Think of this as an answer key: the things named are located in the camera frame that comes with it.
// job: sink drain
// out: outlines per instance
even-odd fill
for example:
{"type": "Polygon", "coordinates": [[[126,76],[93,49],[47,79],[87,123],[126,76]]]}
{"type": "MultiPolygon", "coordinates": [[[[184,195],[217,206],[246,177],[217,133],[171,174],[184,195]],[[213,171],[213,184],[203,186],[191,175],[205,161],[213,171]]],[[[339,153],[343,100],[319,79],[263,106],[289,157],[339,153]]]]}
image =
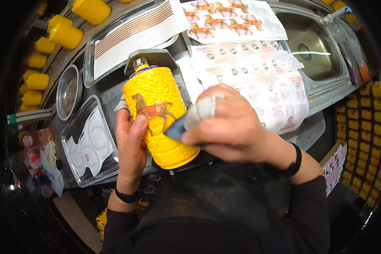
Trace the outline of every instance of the sink drain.
{"type": "MultiPolygon", "coordinates": [[[[308,52],[310,51],[309,48],[303,44],[303,43],[299,43],[298,44],[298,51],[300,52],[308,52]]],[[[310,61],[312,59],[312,54],[300,54],[300,56],[305,59],[306,61],[310,61]]]]}

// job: black sleeve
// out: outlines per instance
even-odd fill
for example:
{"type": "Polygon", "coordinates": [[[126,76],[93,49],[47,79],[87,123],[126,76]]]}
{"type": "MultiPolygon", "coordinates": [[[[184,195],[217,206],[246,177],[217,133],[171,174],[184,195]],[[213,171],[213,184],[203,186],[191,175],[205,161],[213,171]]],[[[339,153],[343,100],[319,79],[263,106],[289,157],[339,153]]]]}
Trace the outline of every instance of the black sleeve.
{"type": "Polygon", "coordinates": [[[296,253],[328,253],[330,227],[324,176],[291,187],[289,211],[282,219],[286,240],[296,253]]]}
{"type": "Polygon", "coordinates": [[[138,217],[135,212],[119,213],[110,209],[107,209],[106,216],[102,253],[118,253],[123,239],[138,225],[138,217]]]}

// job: stainless steel sink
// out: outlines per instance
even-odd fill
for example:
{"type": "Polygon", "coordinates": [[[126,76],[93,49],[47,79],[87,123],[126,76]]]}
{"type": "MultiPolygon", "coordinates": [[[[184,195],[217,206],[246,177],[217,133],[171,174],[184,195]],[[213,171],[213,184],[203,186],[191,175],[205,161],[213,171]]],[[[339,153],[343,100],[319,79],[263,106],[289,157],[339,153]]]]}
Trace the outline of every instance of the stainless steel sink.
{"type": "Polygon", "coordinates": [[[342,74],[338,48],[322,24],[295,13],[278,13],[277,17],[288,35],[286,43],[292,52],[299,53],[295,57],[304,64],[302,71],[309,78],[323,80],[342,74]]]}
{"type": "Polygon", "coordinates": [[[305,66],[300,73],[308,96],[350,80],[337,43],[330,29],[320,22],[320,16],[291,4],[270,6],[288,35],[280,45],[305,66]]]}

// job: person's right hand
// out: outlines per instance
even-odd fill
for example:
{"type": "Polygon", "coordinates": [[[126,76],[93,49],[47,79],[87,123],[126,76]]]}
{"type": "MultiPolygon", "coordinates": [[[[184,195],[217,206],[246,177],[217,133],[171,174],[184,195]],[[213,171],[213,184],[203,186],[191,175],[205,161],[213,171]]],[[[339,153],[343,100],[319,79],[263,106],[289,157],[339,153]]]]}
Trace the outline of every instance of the person's right hand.
{"type": "Polygon", "coordinates": [[[268,136],[249,102],[234,88],[219,84],[203,91],[202,99],[223,94],[217,99],[216,117],[202,120],[182,136],[188,145],[207,144],[208,153],[228,162],[265,162],[269,156],[268,136]]]}

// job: person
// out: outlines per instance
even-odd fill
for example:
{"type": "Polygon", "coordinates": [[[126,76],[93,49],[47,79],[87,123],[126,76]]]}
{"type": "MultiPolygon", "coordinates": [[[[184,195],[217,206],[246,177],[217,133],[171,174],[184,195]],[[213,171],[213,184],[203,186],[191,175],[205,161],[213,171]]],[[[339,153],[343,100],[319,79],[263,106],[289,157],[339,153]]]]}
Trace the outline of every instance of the person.
{"type": "Polygon", "coordinates": [[[265,129],[235,89],[219,84],[198,100],[214,94],[224,95],[216,117],[199,122],[182,140],[207,144],[204,150],[227,163],[163,176],[166,182],[141,221],[137,202],[123,202],[116,189],[132,195],[140,185],[148,121],[142,115],[133,121],[126,109],[117,112],[120,172],[108,201],[102,253],[327,253],[326,181],[319,163],[265,129]],[[257,168],[240,165],[265,163],[286,172],[299,165],[299,154],[300,166],[288,178],[289,209],[279,216],[256,182],[257,168]]]}

